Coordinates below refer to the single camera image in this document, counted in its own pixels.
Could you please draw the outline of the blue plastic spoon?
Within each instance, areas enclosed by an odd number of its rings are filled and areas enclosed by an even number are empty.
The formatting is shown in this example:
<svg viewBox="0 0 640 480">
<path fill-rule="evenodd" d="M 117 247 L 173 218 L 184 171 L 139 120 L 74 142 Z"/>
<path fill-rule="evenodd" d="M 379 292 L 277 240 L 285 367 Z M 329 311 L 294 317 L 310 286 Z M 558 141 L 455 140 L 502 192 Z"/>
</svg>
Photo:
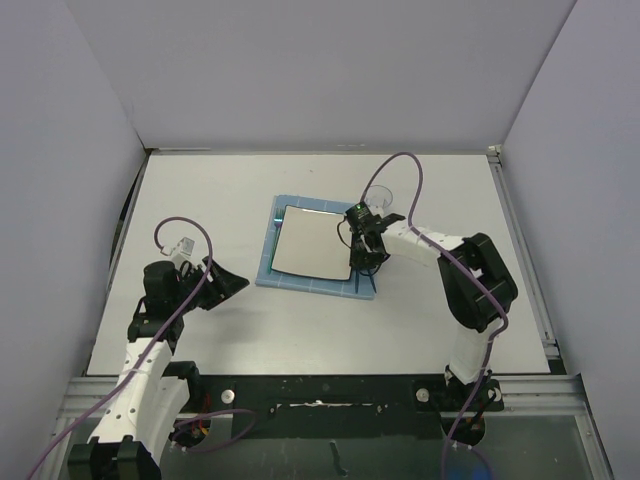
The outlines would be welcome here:
<svg viewBox="0 0 640 480">
<path fill-rule="evenodd" d="M 369 279 L 371 288 L 374 293 L 377 293 L 377 287 L 375 283 L 375 271 L 367 270 L 365 276 Z"/>
</svg>

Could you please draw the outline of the blue grid placemat cloth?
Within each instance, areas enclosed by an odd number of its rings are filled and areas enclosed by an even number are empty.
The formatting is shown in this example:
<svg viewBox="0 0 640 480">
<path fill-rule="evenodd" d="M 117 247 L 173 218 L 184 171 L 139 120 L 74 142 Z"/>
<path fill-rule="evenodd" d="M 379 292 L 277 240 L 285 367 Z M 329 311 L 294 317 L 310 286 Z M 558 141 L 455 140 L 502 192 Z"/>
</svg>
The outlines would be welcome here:
<svg viewBox="0 0 640 480">
<path fill-rule="evenodd" d="M 269 255 L 274 237 L 274 212 L 276 208 L 286 208 L 289 205 L 334 213 L 338 215 L 339 220 L 343 218 L 344 212 L 351 207 L 350 203 L 333 200 L 284 194 L 276 195 L 271 205 L 268 228 L 263 242 L 255 285 L 348 299 L 373 300 L 376 293 L 373 292 L 369 279 L 365 280 L 365 276 L 362 274 L 360 274 L 359 294 L 356 295 L 354 292 L 354 273 L 347 280 L 327 280 L 281 273 L 273 268 L 271 272 L 268 272 Z"/>
</svg>

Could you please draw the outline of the clear drinking glass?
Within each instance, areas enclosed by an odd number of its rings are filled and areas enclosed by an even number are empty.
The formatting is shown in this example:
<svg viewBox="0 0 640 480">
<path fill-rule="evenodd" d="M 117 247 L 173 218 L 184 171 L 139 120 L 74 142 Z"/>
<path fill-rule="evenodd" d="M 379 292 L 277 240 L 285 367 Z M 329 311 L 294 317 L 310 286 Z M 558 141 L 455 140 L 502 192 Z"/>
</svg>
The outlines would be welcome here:
<svg viewBox="0 0 640 480">
<path fill-rule="evenodd" d="M 384 185 L 371 185 L 365 195 L 365 203 L 371 210 L 384 210 L 393 203 L 392 191 Z"/>
</svg>

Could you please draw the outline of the square white plate dark rim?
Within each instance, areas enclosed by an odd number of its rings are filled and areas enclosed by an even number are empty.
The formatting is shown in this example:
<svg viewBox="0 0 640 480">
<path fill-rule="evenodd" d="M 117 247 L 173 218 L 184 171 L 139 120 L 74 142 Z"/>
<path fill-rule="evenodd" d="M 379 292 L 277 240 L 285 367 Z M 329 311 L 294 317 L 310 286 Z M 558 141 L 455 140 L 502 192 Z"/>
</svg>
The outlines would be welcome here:
<svg viewBox="0 0 640 480">
<path fill-rule="evenodd" d="M 321 280 L 351 276 L 352 233 L 344 216 L 287 205 L 278 228 L 271 269 Z"/>
</svg>

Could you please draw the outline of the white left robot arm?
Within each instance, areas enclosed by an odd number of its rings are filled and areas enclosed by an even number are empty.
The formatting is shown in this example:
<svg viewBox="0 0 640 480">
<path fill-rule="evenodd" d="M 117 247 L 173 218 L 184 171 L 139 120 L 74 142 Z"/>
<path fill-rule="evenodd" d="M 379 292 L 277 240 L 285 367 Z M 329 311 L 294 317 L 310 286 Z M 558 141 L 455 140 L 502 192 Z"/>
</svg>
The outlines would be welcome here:
<svg viewBox="0 0 640 480">
<path fill-rule="evenodd" d="M 209 258 L 196 266 L 178 255 L 144 268 L 144 295 L 127 329 L 118 391 L 88 441 L 71 448 L 70 478 L 161 478 L 161 456 L 176 417 L 203 406 L 205 398 L 196 364 L 173 358 L 184 316 L 209 311 L 248 284 Z"/>
</svg>

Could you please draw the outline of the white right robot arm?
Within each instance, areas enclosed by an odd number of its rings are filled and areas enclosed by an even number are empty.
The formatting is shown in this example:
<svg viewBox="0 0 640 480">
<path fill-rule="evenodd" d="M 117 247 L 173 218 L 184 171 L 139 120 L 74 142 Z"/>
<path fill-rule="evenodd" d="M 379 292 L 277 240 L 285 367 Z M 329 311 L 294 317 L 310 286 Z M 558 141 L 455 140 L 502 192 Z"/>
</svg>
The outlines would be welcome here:
<svg viewBox="0 0 640 480">
<path fill-rule="evenodd" d="M 360 202 L 344 214 L 351 233 L 349 263 L 357 277 L 373 277 L 399 256 L 440 273 L 447 305 L 459 328 L 446 367 L 448 402 L 469 408 L 481 396 L 494 338 L 508 326 L 506 314 L 518 287 L 491 238 L 463 237 L 416 227 L 397 213 L 373 212 Z"/>
</svg>

